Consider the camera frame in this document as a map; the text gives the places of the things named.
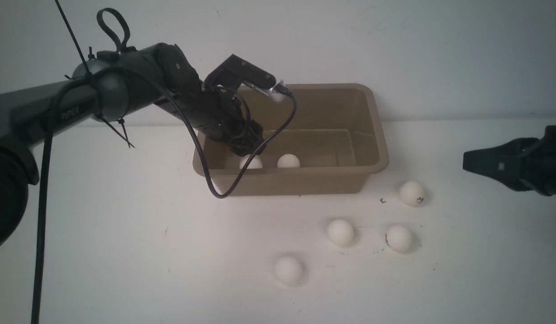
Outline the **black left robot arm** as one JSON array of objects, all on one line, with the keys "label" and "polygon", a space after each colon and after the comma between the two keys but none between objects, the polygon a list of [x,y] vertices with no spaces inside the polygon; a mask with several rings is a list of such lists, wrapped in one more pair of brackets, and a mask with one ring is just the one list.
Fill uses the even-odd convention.
[{"label": "black left robot arm", "polygon": [[268,95],[275,76],[231,55],[202,81],[177,45],[128,46],[130,31],[118,11],[99,10],[97,22],[115,50],[89,55],[68,80],[0,94],[0,246],[25,213],[28,187],[39,182],[32,149],[49,133],[88,118],[116,122],[154,104],[239,156],[262,144],[261,125],[223,90],[246,85]]}]

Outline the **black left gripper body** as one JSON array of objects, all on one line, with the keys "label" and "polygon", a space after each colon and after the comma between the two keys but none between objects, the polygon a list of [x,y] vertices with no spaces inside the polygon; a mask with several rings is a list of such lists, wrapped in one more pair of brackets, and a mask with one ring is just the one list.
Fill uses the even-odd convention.
[{"label": "black left gripper body", "polygon": [[190,124],[208,139],[227,145],[233,153],[253,153],[264,141],[262,126],[253,121],[251,110],[237,90],[216,86],[191,96]]}]

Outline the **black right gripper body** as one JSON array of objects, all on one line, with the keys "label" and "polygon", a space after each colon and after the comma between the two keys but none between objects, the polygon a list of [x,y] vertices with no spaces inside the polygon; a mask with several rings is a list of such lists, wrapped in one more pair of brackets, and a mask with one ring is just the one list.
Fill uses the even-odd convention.
[{"label": "black right gripper body", "polygon": [[502,145],[498,180],[514,191],[556,195],[556,125],[541,138],[517,138]]}]

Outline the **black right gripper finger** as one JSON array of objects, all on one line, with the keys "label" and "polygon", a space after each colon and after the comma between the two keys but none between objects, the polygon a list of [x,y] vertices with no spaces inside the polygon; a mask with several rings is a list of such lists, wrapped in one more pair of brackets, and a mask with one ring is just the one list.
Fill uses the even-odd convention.
[{"label": "black right gripper finger", "polygon": [[496,148],[478,149],[463,154],[462,168],[472,174],[497,179],[503,175],[500,170],[499,152]]}]

